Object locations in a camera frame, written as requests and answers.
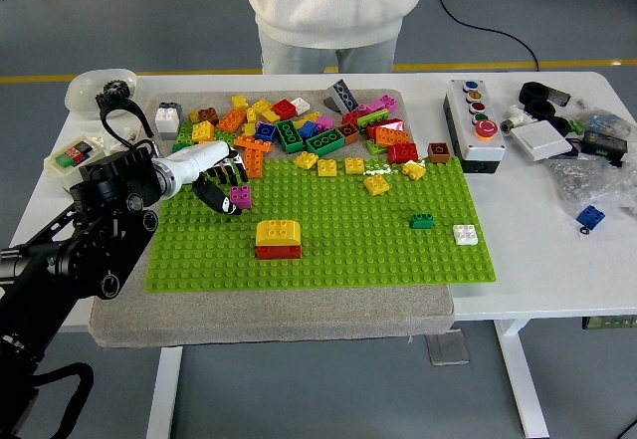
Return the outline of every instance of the light blue jeans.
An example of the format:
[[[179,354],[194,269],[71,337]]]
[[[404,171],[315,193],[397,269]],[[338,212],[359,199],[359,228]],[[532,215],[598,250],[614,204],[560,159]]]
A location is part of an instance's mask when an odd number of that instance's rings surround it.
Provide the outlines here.
[[[343,74],[391,73],[396,52],[396,36],[389,41],[351,49],[314,49],[275,41],[259,30],[263,74],[322,74],[338,64]]]

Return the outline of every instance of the robotic arm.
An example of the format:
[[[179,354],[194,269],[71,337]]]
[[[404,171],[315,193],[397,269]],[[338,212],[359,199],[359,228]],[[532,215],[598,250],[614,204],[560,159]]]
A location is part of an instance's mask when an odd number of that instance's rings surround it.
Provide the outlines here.
[[[229,179],[236,185],[235,168],[248,181],[234,148],[215,141],[158,157],[139,107],[126,99],[111,101],[101,105],[105,126],[111,110],[125,109],[140,118],[149,140],[136,145],[124,141],[128,151],[81,167],[83,181],[70,190],[73,204],[27,243],[0,252],[0,287],[5,290],[0,298],[0,439],[17,437],[37,387],[75,374],[81,385],[55,437],[72,432],[93,384],[91,368],[77,363],[34,373],[78,299],[108,300],[120,292],[158,226],[157,215],[147,207],[192,184],[193,192],[216,212],[241,214],[212,181]],[[71,238],[56,241],[70,223]]]

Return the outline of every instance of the green baseplate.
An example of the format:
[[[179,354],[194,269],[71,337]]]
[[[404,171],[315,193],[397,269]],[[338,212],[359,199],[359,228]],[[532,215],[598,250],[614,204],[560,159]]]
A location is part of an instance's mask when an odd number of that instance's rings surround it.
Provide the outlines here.
[[[427,173],[414,181],[386,159],[365,159],[366,174],[382,173],[391,187],[372,196],[363,175],[345,175],[342,159],[337,161],[338,177],[319,177],[315,168],[300,169],[292,160],[266,160],[264,178],[249,182],[254,208],[232,217],[214,213],[186,187],[161,205],[146,290],[494,282],[494,267],[458,158],[447,164],[422,163]],[[433,214],[433,229],[411,229],[409,221],[416,213]],[[256,231],[262,220],[298,221],[302,257],[258,260]],[[458,224],[475,225],[478,245],[456,245],[453,226]]]

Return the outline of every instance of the robot finger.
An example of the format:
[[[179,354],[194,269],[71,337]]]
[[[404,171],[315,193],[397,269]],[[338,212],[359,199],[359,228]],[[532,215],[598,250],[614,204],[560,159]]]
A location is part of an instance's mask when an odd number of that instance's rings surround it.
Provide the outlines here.
[[[230,180],[230,185],[235,187],[239,185],[239,183],[237,183],[237,174],[235,173],[235,169],[232,166],[232,162],[228,159],[225,159],[221,162],[221,164],[223,165],[226,175],[228,175],[228,179]]]
[[[203,203],[217,213],[241,215],[242,210],[232,203],[226,194],[203,174],[192,182],[192,191]]]
[[[243,158],[239,155],[239,152],[234,148],[230,147],[230,153],[228,154],[228,158],[231,159],[235,168],[239,170],[239,176],[244,183],[248,183],[248,172],[246,171],[246,165],[243,163]]]
[[[219,178],[219,181],[224,185],[228,183],[228,179],[226,178],[226,172],[221,167],[221,165],[215,165],[210,170],[212,170],[215,174],[214,176]]]

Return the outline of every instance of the yellow floor line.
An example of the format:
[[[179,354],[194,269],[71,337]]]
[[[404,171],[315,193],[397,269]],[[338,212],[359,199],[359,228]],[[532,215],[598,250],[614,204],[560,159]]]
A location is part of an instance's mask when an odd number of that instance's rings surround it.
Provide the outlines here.
[[[637,66],[637,59],[598,59],[598,60],[565,60],[540,61],[540,69],[599,68]],[[444,72],[444,71],[501,71],[532,70],[533,62],[502,63],[428,63],[397,64],[394,72]],[[336,67],[325,69],[327,73],[336,73]],[[184,75],[244,75],[261,74],[261,69],[215,69],[208,71],[153,71],[140,72],[140,76],[184,76]],[[69,83],[77,74],[43,75],[43,76],[0,76],[0,84],[34,84],[34,83]]]

